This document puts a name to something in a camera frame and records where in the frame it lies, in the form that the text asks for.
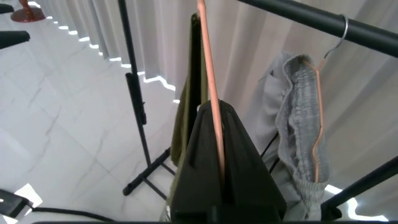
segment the hanger hook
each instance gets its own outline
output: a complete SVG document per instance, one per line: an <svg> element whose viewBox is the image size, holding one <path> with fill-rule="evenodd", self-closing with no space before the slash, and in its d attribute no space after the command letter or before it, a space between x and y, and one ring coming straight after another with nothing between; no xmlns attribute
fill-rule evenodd
<svg viewBox="0 0 398 224"><path fill-rule="evenodd" d="M338 46L340 46L340 44L341 44L341 43L343 42L343 40L346 38L347 30L348 30L348 18L347 18L347 16L344 15L344 14L341 14L341 15L344 17L344 21L345 21L345 24L346 24L345 29L344 29L344 34L343 34L343 36L341 37L340 41L337 43L337 45L336 45L335 47L333 47L332 49L330 49L330 50L325 54L325 56L323 57L323 59L326 59L326 57L328 56L328 54L329 54L330 52L334 51L336 48L338 48Z"/></svg>

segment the orange hanger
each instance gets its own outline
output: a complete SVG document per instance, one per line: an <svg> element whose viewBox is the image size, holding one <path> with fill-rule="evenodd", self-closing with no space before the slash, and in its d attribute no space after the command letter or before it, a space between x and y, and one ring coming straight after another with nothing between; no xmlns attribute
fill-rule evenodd
<svg viewBox="0 0 398 224"><path fill-rule="evenodd" d="M218 164L220 166L221 184L223 184L225 176L223 129L221 127L220 106L218 104L216 79L214 77L213 59L211 57L210 39L209 39L209 32L207 28L207 19L206 19L205 0L198 0L198 11L200 15L203 48L205 50L205 62L206 62L207 80L208 80L209 93L210 93L211 111L213 113L213 124L214 124L214 131L216 134L216 141L217 141Z"/></svg>
<svg viewBox="0 0 398 224"><path fill-rule="evenodd" d="M320 81L320 76L319 76L319 71L321 70L323 64L325 63L326 57L328 56L328 54L330 52L332 52L333 50L335 50L336 48L338 48L340 46L340 44L343 42L343 40L345 39L346 35L347 35L347 30L348 30L348 18L344 16L344 21L345 21L345 30L344 30L344 34L341 37L340 41L337 43L337 45L335 47L333 47L332 49L330 49L325 56L323 57L322 61L320 62L318 68L315 68L314 66L312 66L310 63L308 62L304 62L307 66L309 66L310 68L312 68L315 71L315 76L317 79L317 89L318 89L318 104L319 104L319 123L320 123L320 128L319 128L319 135L317 137L317 140L315 141L313 147L312 147L312 159L314 160L315 163L315 183L319 182L319 161L318 158L316 157L316 150L317 150L317 146L319 145L319 142L321 140L322 134L323 134L323 107L322 107L322 91L321 91L321 81Z"/></svg>

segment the marble floor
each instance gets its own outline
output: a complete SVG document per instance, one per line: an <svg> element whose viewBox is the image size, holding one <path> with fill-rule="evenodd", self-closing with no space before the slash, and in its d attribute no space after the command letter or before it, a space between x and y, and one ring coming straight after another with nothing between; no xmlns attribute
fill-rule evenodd
<svg viewBox="0 0 398 224"><path fill-rule="evenodd" d="M120 62L53 20L20 24L0 15L0 30L26 30L31 40L0 50L0 189L41 207L97 213L118 221L158 220L164 200L146 184L123 187L146 163ZM161 82L144 82L150 156L170 146L177 104ZM149 178L168 194L163 167ZM90 220L30 213L19 223ZM0 224L16 220L0 217Z"/></svg>

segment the curtain fold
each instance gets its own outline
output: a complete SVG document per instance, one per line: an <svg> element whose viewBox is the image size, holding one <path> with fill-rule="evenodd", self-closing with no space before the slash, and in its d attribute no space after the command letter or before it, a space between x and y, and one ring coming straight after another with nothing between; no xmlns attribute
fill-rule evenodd
<svg viewBox="0 0 398 224"><path fill-rule="evenodd" d="M90 37L104 58L129 63L117 1L37 0L60 26ZM139 71L164 78L178 99L188 70L190 16L196 0L128 0ZM398 32L395 0L301 0L350 19ZM309 54L318 64L338 41L318 30L233 0L206 1L220 98L242 116L258 79L280 51ZM331 184L344 188L396 156L398 60L344 41L321 71ZM398 219L397 177L360 195L357 213Z"/></svg>

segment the black cord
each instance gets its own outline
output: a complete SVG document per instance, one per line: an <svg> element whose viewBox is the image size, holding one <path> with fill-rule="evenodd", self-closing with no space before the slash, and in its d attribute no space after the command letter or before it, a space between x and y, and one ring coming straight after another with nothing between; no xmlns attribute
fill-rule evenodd
<svg viewBox="0 0 398 224"><path fill-rule="evenodd" d="M275 166L276 166L276 164L279 162L279 158L277 158L275 161L274 161L274 163L272 164L272 166L271 166L271 168L269 169L269 174L271 174L271 172L274 170L274 168L275 168Z"/></svg>
<svg viewBox="0 0 398 224"><path fill-rule="evenodd" d="M106 218L102 215L97 215L94 213L90 212L82 212L82 211L76 211L76 210L69 210L69 209L61 209L61 208L34 208L31 205L28 205L31 209L32 212L50 212L50 213L60 213L60 214L69 214L69 215L80 215L88 218L94 218L97 220L101 220L104 222L114 222L113 219Z"/></svg>
<svg viewBox="0 0 398 224"><path fill-rule="evenodd" d="M263 155L266 153L266 151L268 150L269 146L271 146L271 144L275 141L275 139L278 137L278 132L276 132L275 136L271 139L271 141L268 143L266 149L261 153L260 157L262 158Z"/></svg>

